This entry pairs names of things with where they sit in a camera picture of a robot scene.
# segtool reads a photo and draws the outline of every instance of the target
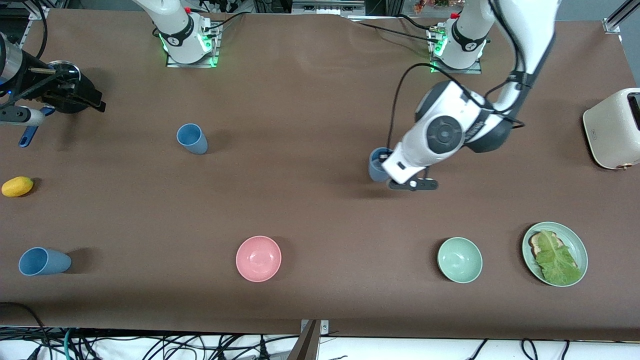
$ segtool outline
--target blue plastic cup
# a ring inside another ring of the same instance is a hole
[[[52,275],[67,271],[71,258],[60,251],[33,247],[20,257],[18,269],[23,275]]]
[[[180,126],[176,137],[180,145],[194,154],[202,155],[207,152],[209,148],[207,138],[202,133],[200,126],[196,124],[184,124]]]
[[[383,183],[390,177],[385,169],[382,168],[382,163],[378,159],[378,156],[380,156],[382,152],[387,151],[391,153],[391,149],[388,147],[378,147],[369,155],[369,177],[377,183]]]

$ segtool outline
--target lettuce leaf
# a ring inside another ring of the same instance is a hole
[[[580,279],[582,272],[575,266],[575,261],[567,246],[558,246],[551,231],[542,230],[538,237],[540,252],[536,262],[548,282],[555,285],[570,285]]]

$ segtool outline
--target toaster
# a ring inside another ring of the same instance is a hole
[[[593,159],[604,168],[640,163],[640,88],[620,90],[584,112]]]

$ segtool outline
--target green bowl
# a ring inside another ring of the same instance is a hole
[[[533,256],[533,250],[531,249],[531,244],[529,244],[529,240],[531,236],[534,236],[536,233],[539,233],[542,230],[553,231],[558,235],[558,238],[562,240],[562,242],[569,248],[569,253],[575,260],[575,263],[578,265],[578,269],[582,273],[580,279],[569,285],[556,285],[552,284],[545,280],[545,277],[542,275],[542,269],[536,262],[536,258]],[[522,239],[522,257],[524,258],[524,262],[527,264],[527,267],[533,275],[540,279],[540,281],[545,284],[551,286],[557,286],[558,288],[565,288],[567,286],[576,285],[582,278],[584,274],[587,272],[587,266],[589,265],[589,258],[587,257],[587,249],[584,248],[584,244],[582,240],[568,227],[563,224],[558,224],[557,222],[539,222],[536,225],[533,225],[529,228],[526,234],[524,234],[524,239]]]
[[[451,238],[438,250],[438,267],[451,281],[466,284],[480,276],[482,255],[470,240]]]

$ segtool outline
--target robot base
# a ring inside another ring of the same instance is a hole
[[[432,38],[438,40],[437,43],[430,42],[429,43],[429,59],[431,59],[430,64],[437,66],[443,70],[446,70],[450,74],[482,74],[482,67],[480,66],[480,60],[476,60],[473,65],[466,69],[454,69],[448,67],[436,54],[440,51],[442,54],[442,49],[447,45],[446,36],[445,36],[445,24],[444,22],[438,23],[437,26],[431,26],[429,30],[426,30],[427,38]]]
[[[211,26],[219,25],[221,22],[211,22]],[[211,47],[211,51],[209,51],[202,59],[190,63],[183,64],[175,61],[169,54],[166,55],[166,66],[167,67],[185,67],[185,68],[196,68],[196,69],[208,69],[212,67],[218,66],[218,58],[220,57],[220,46],[222,44],[222,28],[223,26],[218,26],[215,29],[210,30],[209,36],[210,39],[202,40],[205,46]]]

